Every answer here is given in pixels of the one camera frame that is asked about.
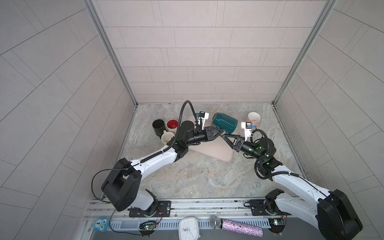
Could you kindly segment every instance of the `tiled wall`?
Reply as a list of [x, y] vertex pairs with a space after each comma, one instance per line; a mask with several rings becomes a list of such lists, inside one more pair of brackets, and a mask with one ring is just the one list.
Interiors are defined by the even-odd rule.
[[277, 104], [312, 181], [384, 239], [384, 1], [339, 0]]
[[0, 1], [0, 238], [69, 240], [133, 107], [81, 0]]
[[93, 1], [139, 103], [272, 101], [324, 3]]

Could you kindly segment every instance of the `silver microphone head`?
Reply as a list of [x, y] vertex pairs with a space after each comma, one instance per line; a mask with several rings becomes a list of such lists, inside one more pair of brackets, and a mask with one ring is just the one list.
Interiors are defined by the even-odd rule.
[[217, 228], [220, 228], [221, 226], [221, 219], [216, 217], [216, 216], [212, 216], [210, 219], [209, 219], [209, 226], [213, 229], [217, 229]]

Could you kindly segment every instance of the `clock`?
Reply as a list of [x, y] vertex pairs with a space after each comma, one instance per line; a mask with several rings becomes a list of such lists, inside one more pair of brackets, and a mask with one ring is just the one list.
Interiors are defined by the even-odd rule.
[[197, 240], [200, 237], [199, 222], [194, 217], [187, 217], [179, 223], [180, 240]]

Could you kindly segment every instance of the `glittery microphone handle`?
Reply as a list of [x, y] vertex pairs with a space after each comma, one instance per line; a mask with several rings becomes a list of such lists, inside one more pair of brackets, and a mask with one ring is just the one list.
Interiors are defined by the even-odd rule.
[[227, 219], [223, 219], [222, 229], [227, 230], [227, 231], [231, 231], [231, 232], [248, 234], [248, 235], [256, 236], [256, 237], [262, 237], [263, 236], [263, 229], [260, 227], [255, 227], [255, 226], [240, 223], [240, 222], [234, 222], [234, 221], [227, 220]]

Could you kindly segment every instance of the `microphone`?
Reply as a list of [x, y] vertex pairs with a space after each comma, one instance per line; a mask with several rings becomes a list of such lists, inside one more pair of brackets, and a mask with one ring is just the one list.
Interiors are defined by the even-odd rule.
[[209, 226], [213, 229], [221, 228], [226, 231], [243, 233], [255, 237], [263, 236], [263, 229], [260, 227], [255, 227], [252, 225], [235, 222], [228, 219], [221, 219], [216, 216], [213, 216], [209, 219]]

